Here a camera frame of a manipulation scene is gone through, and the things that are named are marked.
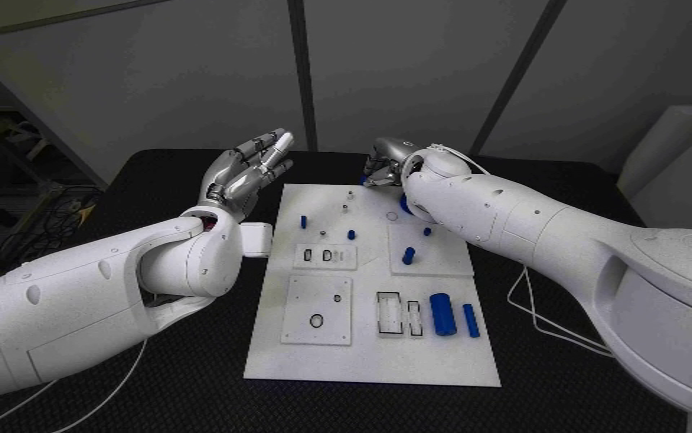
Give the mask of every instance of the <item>black tabletop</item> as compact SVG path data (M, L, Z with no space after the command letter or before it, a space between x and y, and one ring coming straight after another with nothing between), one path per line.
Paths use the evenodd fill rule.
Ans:
M196 203L219 151L150 150L130 159L74 244L180 214ZM276 223L284 183L356 184L365 155L294 152L294 168L261 193L250 221ZM482 158L490 172L587 211L642 224L611 177L594 165ZM244 380L267 260L245 259L215 303L152 338L141 363L104 409L72 431L531 431L684 432L686 415L613 359L535 331L506 302L513 261L470 247L502 388ZM532 275L536 308L597 338L562 288ZM518 292L518 301L526 296ZM98 405L140 346L61 380L2 431L54 431ZM36 389L0 397L0 414Z

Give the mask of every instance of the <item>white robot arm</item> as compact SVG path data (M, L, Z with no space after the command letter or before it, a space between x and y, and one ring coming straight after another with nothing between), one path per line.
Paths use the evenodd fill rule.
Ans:
M443 145L379 138L365 186L401 184L408 208L577 298L620 364L692 411L692 230L637 228L496 176Z
M0 394L113 357L205 308L235 283L242 256L268 256L271 226L239 222L291 167L276 130L222 153L199 204L179 218L61 251L0 277ZM140 287L182 296L146 307Z

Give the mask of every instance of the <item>circular hole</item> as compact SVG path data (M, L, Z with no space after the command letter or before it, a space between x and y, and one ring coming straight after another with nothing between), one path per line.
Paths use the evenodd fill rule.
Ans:
M320 314L316 314L310 317L310 326L313 328L319 328L323 323L325 323L325 318L322 317Z

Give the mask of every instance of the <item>robotic hand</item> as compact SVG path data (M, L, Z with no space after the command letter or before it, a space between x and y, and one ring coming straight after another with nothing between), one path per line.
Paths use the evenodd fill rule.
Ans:
M472 174L464 158L443 145L378 138L363 184L402 185L418 218L560 283L626 370L692 411L692 230L607 220Z
M271 226L239 222L291 167L284 130L225 151L179 218L64 250L0 277L0 394L97 365L205 308L265 257ZM147 308L140 287L182 296Z

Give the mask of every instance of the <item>large blue cylinder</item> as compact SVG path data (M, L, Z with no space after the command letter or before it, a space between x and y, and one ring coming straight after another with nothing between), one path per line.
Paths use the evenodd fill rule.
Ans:
M454 335L457 333L457 324L447 293L436 293L430 297L430 308L433 309L433 319L436 321L436 333L440 336Z

